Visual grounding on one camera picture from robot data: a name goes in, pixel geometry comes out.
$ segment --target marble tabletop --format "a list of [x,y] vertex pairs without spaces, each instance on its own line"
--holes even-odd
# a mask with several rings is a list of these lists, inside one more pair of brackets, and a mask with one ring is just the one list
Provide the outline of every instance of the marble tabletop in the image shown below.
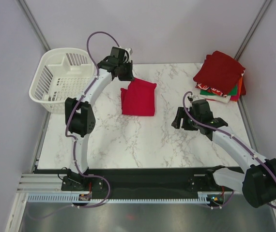
[[[117,78],[106,87],[93,107],[96,126],[88,147],[90,168],[169,168],[237,166],[218,145],[199,131],[171,126],[186,91],[195,89],[193,77],[201,64],[139,64],[134,76],[157,83],[155,116],[125,116],[120,88],[128,82]],[[247,144],[249,140],[237,103],[209,101],[215,117],[221,117]],[[49,120],[38,169],[60,169],[72,162],[71,139],[65,137],[64,115]]]

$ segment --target white laundry basket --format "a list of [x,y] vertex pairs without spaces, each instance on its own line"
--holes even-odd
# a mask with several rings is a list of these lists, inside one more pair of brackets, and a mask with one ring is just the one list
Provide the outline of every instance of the white laundry basket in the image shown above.
[[49,112],[65,113],[65,100],[80,93],[94,74],[89,54],[77,48],[46,52],[39,63],[29,91],[30,98]]

